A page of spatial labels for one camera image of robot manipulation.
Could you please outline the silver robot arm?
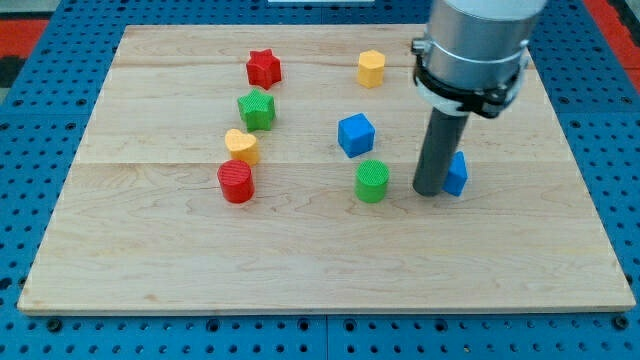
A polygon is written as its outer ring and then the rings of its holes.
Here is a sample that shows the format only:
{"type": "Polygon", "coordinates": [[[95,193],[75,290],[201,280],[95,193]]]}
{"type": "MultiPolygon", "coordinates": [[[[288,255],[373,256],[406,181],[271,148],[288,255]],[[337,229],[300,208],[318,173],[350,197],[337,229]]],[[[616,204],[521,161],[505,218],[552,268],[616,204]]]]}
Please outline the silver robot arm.
{"type": "Polygon", "coordinates": [[[519,73],[545,0],[434,0],[422,66],[464,90],[493,89],[519,73]]]}

